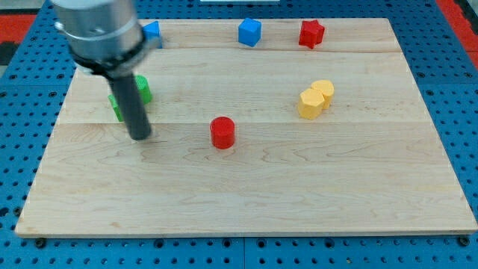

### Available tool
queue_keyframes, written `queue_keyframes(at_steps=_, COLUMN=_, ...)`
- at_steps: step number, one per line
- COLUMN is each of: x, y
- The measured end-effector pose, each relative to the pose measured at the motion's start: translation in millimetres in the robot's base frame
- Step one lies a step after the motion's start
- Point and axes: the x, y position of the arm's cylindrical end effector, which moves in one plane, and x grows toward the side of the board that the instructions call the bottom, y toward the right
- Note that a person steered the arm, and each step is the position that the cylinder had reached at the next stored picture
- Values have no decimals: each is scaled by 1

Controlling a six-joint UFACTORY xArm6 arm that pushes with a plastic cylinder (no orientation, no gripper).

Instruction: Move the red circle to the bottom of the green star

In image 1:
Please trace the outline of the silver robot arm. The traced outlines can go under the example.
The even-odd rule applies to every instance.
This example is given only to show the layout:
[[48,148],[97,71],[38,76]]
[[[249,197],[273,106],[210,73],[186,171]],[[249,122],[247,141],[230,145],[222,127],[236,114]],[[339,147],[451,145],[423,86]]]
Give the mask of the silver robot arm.
[[147,38],[132,0],[52,0],[55,28],[83,71],[119,78],[160,44]]

